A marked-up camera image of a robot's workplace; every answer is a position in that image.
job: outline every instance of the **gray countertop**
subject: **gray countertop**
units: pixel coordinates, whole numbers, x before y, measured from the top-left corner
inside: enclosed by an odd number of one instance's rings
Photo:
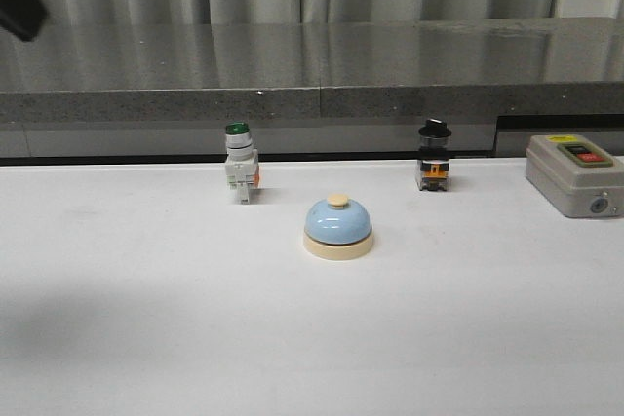
[[[624,23],[48,26],[0,32],[0,123],[623,113]]]

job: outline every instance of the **beige bell base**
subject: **beige bell base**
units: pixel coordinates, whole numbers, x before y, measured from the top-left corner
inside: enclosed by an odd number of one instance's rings
[[[353,244],[336,246],[332,244],[319,243],[303,233],[303,246],[317,257],[328,260],[351,260],[361,257],[372,248],[372,231],[370,234]]]

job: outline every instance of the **red button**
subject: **red button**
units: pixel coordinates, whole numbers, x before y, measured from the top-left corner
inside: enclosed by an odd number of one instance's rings
[[[576,155],[579,160],[585,163],[596,163],[598,161],[604,161],[605,158],[601,158],[596,153],[581,153],[580,155]]]

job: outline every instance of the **yellow label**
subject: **yellow label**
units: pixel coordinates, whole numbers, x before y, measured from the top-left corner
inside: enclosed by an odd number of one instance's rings
[[[576,138],[574,135],[552,135],[552,136],[547,136],[547,138],[550,141],[554,141],[556,143],[566,143],[569,141],[578,141],[578,138]]]

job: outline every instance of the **black object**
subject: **black object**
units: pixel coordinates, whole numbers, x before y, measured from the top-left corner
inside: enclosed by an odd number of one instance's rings
[[[448,153],[450,157],[491,158],[487,150],[457,151]],[[301,161],[367,161],[367,160],[413,160],[415,151],[370,151],[357,153],[264,153],[261,163],[301,162]],[[223,163],[225,155],[140,155],[140,156],[46,156],[0,158],[0,168],[4,166],[76,166],[76,165],[179,165],[189,163]]]
[[[438,119],[427,119],[425,126],[418,130],[420,135],[420,149],[418,153],[421,158],[447,158],[447,144],[452,132],[447,127],[447,123]]]
[[[41,0],[0,0],[0,25],[22,41],[32,41],[47,16]]]

